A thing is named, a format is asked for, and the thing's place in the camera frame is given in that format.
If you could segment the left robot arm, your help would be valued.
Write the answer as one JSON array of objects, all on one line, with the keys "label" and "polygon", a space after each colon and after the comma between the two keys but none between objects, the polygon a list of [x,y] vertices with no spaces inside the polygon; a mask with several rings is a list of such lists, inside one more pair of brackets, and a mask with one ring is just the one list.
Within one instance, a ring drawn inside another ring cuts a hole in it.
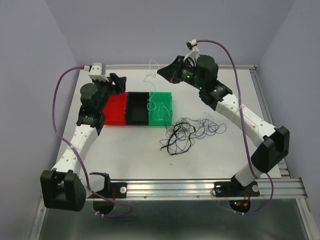
[{"label": "left robot arm", "polygon": [[103,110],[108,100],[126,91],[126,81],[125,76],[110,73],[106,80],[93,79],[80,88],[81,106],[73,137],[61,139],[67,144],[66,150],[52,169],[40,176],[46,208],[79,212],[88,197],[106,197],[111,193],[111,184],[103,179],[91,188],[84,160],[103,129]]}]

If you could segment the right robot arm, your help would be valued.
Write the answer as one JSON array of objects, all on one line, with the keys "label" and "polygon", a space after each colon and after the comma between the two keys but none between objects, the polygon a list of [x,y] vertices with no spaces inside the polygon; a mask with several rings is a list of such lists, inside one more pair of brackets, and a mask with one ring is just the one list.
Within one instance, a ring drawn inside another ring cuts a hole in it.
[{"label": "right robot arm", "polygon": [[200,55],[195,64],[179,55],[168,66],[157,71],[171,84],[184,82],[199,91],[200,99],[211,109],[225,116],[242,130],[244,139],[256,146],[248,164],[238,171],[230,182],[231,192],[242,195],[248,185],[267,174],[289,153],[290,131],[264,121],[240,101],[240,95],[218,80],[219,67],[213,57]]}]

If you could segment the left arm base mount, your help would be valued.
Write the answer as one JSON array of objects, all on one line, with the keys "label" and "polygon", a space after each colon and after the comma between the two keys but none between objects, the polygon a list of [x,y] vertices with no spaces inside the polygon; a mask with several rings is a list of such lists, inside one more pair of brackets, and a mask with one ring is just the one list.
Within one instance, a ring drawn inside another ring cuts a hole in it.
[{"label": "left arm base mount", "polygon": [[[98,180],[103,180],[103,185],[95,190],[95,192],[105,198],[115,200],[127,198],[127,183],[111,181],[110,175],[103,172],[91,172],[91,177],[98,177]],[[115,208],[115,204],[109,201],[98,200],[99,197],[93,193],[88,194],[88,199],[93,200],[93,210],[101,217],[108,216]]]}]

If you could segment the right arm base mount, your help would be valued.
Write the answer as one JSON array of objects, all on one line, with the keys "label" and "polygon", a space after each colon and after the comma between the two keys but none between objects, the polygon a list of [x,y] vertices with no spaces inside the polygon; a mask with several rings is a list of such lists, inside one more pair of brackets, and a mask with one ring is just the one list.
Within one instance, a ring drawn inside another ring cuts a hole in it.
[{"label": "right arm base mount", "polygon": [[251,208],[251,198],[260,196],[256,181],[242,186],[234,176],[230,181],[215,182],[210,193],[217,198],[235,198],[229,200],[229,205],[233,211],[243,215],[247,214]]}]

